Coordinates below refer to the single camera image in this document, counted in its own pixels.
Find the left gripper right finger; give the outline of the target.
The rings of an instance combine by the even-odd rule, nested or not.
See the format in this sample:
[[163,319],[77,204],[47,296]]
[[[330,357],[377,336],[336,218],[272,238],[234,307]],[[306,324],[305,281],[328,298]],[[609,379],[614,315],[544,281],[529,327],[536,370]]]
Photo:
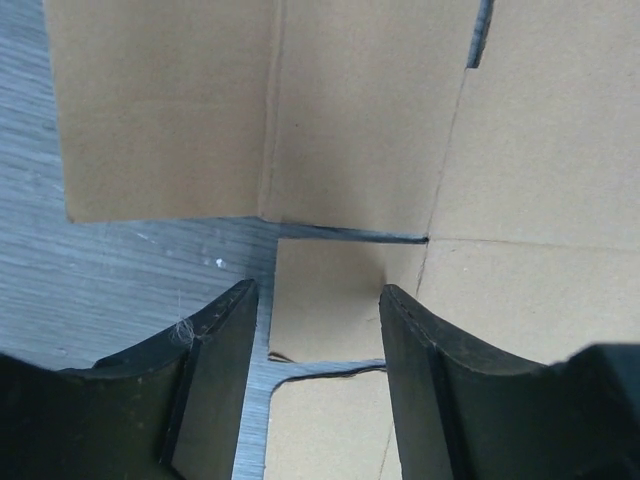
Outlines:
[[395,285],[379,300],[406,479],[635,479],[639,348],[594,344],[552,365],[503,351]]

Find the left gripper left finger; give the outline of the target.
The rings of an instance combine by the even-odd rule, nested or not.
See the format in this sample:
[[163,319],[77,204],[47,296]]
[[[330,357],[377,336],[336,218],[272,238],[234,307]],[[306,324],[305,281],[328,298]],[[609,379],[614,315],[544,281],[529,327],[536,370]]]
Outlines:
[[257,323],[257,285],[98,360],[1,358],[5,479],[228,479]]

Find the cardboard box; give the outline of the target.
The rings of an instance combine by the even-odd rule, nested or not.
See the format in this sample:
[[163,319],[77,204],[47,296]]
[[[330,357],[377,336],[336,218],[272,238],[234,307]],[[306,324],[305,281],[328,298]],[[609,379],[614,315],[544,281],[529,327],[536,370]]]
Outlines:
[[[270,354],[385,357],[386,285],[552,365],[639,340],[635,1],[48,1],[74,223],[257,217]],[[387,370],[285,382],[269,479],[406,479]]]

